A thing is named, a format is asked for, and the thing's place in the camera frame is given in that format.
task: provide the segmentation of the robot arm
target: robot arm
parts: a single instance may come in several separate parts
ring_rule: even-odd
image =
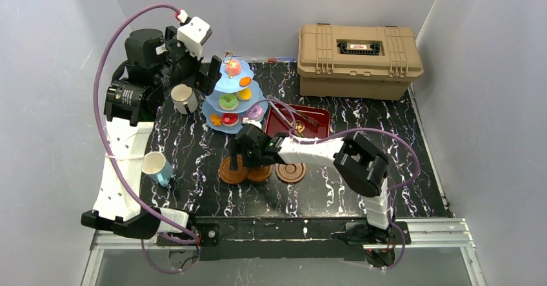
[[[110,158],[117,164],[133,192],[139,196],[141,169],[157,109],[175,85],[185,84],[210,95],[220,79],[222,61],[213,56],[208,72],[200,70],[202,45],[211,35],[210,26],[183,10],[176,16],[181,26],[165,33],[155,29],[131,32],[125,41],[127,60],[112,76],[106,92],[106,133],[114,156],[105,156],[99,195],[81,224],[109,230],[127,238],[148,239],[159,232],[180,232],[141,209],[123,188]],[[180,210],[154,209],[186,226],[188,214]]]
[[[248,123],[230,140],[228,148],[232,161],[241,154],[243,165],[250,168],[302,162],[336,169],[348,186],[363,196],[367,223],[381,230],[390,227],[388,216],[393,216],[393,209],[388,207],[388,158],[360,133],[303,145],[287,134],[271,138]],[[231,166],[237,170],[237,162]]]

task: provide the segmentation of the blue cup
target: blue cup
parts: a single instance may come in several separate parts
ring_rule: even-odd
[[[149,152],[144,155],[143,173],[163,187],[167,187],[173,177],[173,167],[162,153]]]

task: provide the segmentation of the black marble table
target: black marble table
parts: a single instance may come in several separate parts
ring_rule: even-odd
[[[327,109],[332,115],[331,134],[355,127],[380,128],[408,141],[418,153],[421,174],[413,185],[397,190],[398,217],[450,217],[443,206],[422,134],[408,94],[399,101],[302,97],[295,63],[251,63],[264,95],[309,107]],[[397,142],[378,134],[369,140],[390,157],[390,185],[410,177],[410,155]],[[207,127],[198,110],[184,116],[168,99],[159,109],[147,151],[163,152],[173,165],[175,178],[168,188],[143,176],[141,197],[148,204],[194,212],[197,216],[336,217],[364,216],[360,195],[354,193],[334,170],[308,165],[305,178],[285,184],[275,171],[263,183],[228,185],[218,169],[227,157],[230,136]]]

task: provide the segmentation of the green donut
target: green donut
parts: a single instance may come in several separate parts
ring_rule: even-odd
[[[234,94],[223,94],[219,100],[219,106],[223,110],[235,110],[239,101]]]

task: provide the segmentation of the dessert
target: dessert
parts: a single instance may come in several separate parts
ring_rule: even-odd
[[[239,122],[239,116],[232,113],[224,113],[221,122],[226,127],[233,127]]]
[[[235,96],[241,101],[248,101],[251,98],[251,95],[251,88],[245,88],[235,94]]]
[[[232,76],[238,76],[241,73],[241,64],[238,60],[231,59],[226,63],[226,73],[232,78]]]
[[[247,117],[251,120],[260,120],[264,117],[264,109],[260,105],[256,104],[247,112]]]
[[[219,106],[223,110],[235,110],[239,101],[234,94],[223,94],[219,99]]]
[[[221,126],[222,123],[221,123],[221,118],[217,115],[217,114],[211,114],[211,116],[209,116],[209,120],[213,123],[213,125],[215,126]]]
[[[244,78],[239,80],[239,86],[247,87],[251,84],[251,78],[248,76],[245,76]]]

